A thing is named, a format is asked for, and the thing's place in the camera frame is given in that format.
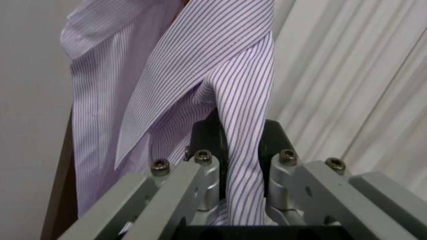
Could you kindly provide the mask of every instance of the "gray metal bar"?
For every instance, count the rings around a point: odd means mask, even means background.
[[[427,204],[415,194],[381,172],[354,176],[349,182],[415,237],[427,239]]]
[[[182,161],[140,214],[124,239],[170,239],[182,219],[190,223],[208,181],[197,163]]]
[[[298,166],[281,184],[301,206],[307,224],[322,225],[332,217],[355,239],[415,239],[322,161]]]
[[[115,239],[123,226],[144,210],[156,191],[153,179],[127,174],[59,239]]]

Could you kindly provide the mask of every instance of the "striped shirt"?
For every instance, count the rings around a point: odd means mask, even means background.
[[[193,123],[217,107],[229,169],[214,224],[263,224],[273,1],[192,0],[170,25],[180,3],[87,0],[69,17],[79,215],[124,174],[181,161]]]

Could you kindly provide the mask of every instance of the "white wall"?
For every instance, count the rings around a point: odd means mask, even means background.
[[[71,107],[59,36],[79,1],[0,1],[1,239],[41,234]]]

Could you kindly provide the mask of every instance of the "curtain fold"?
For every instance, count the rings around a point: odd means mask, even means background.
[[[427,200],[427,0],[275,6],[268,117],[303,161],[343,158],[352,173],[382,171]]]

